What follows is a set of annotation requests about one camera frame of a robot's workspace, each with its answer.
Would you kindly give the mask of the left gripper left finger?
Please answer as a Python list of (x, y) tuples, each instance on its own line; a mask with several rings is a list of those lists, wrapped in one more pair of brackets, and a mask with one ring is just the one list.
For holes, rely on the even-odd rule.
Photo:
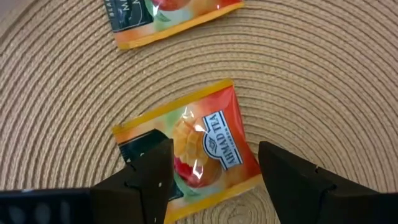
[(163, 223), (173, 185), (174, 147), (166, 139), (90, 190), (95, 223)]

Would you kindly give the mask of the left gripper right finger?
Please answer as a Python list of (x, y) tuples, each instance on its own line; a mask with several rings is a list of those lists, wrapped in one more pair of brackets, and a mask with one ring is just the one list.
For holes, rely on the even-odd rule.
[(379, 223), (380, 194), (270, 142), (259, 163), (281, 223)]

